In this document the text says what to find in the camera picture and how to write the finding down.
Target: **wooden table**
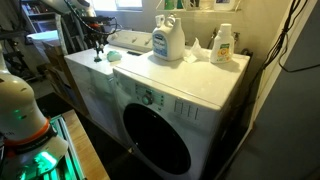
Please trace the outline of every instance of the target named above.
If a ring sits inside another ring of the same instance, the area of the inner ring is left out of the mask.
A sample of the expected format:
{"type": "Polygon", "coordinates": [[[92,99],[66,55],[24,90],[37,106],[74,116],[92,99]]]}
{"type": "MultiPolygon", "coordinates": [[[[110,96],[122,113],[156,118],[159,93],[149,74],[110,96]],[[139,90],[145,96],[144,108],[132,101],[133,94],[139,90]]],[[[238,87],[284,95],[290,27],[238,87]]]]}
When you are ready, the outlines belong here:
{"type": "Polygon", "coordinates": [[[62,114],[82,171],[88,180],[110,180],[74,110],[62,114]]]}

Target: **window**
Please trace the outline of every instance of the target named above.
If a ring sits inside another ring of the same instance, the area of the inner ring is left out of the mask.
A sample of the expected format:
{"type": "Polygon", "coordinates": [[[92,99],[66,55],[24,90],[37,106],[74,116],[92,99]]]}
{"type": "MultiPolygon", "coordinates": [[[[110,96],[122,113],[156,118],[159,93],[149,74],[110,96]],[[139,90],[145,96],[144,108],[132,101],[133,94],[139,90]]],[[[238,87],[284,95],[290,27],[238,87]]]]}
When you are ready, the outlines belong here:
{"type": "Polygon", "coordinates": [[[96,11],[142,10],[142,0],[92,0],[96,11]]]}

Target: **washing machine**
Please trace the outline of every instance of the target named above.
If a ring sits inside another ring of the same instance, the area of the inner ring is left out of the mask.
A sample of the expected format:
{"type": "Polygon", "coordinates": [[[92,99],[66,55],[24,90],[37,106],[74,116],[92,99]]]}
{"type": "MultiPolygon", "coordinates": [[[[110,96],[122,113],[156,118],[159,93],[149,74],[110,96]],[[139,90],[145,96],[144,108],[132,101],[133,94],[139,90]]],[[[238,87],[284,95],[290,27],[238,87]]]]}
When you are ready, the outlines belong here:
{"type": "Polygon", "coordinates": [[[138,63],[137,55],[152,49],[151,33],[121,30],[108,37],[109,44],[100,53],[102,61],[95,62],[94,49],[84,50],[65,56],[66,63],[89,111],[89,119],[106,134],[127,148],[123,141],[123,130],[119,125],[112,69],[119,63],[131,61],[138,63]],[[117,51],[121,60],[109,62],[107,54],[117,51]]]}
{"type": "Polygon", "coordinates": [[[164,179],[200,179],[248,60],[187,63],[149,52],[139,64],[117,65],[116,99],[131,152],[164,179]]]}

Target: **white detergent bottle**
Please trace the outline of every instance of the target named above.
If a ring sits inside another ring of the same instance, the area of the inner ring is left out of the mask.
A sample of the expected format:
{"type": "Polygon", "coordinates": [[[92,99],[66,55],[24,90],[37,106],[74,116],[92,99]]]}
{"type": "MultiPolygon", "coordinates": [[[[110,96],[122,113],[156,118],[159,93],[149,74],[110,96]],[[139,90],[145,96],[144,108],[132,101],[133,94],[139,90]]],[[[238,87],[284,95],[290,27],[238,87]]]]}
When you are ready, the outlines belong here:
{"type": "Polygon", "coordinates": [[[213,9],[215,11],[231,11],[235,0],[214,0],[213,9]]]}
{"type": "Polygon", "coordinates": [[[211,63],[230,62],[234,50],[234,38],[231,35],[231,24],[221,24],[218,35],[214,38],[214,45],[211,51],[211,63]]]}
{"type": "Polygon", "coordinates": [[[156,16],[157,27],[153,30],[153,54],[167,61],[183,57],[185,36],[181,19],[173,16],[165,19],[164,15],[156,16]]]}

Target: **round door window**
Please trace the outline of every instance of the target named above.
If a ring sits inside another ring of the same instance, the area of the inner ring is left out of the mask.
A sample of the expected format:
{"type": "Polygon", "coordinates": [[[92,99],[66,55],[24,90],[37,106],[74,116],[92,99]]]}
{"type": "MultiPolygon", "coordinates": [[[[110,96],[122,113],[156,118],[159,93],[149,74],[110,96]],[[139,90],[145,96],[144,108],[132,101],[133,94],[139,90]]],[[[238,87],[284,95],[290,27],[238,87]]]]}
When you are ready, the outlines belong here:
{"type": "Polygon", "coordinates": [[[188,171],[191,165],[189,151],[162,117],[142,105],[130,104],[123,119],[131,139],[151,162],[171,174],[188,171]]]}

